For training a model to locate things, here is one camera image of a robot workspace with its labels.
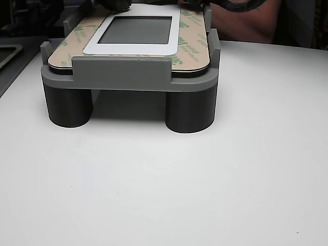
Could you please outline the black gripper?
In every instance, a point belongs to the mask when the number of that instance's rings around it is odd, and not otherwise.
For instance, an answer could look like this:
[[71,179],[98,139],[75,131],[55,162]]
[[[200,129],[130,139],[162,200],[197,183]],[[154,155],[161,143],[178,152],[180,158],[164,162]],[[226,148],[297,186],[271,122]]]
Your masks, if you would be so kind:
[[[122,12],[130,8],[131,0],[98,0],[98,3],[110,11]],[[204,0],[179,0],[179,4],[187,5],[188,9],[199,11],[204,9],[208,3]]]

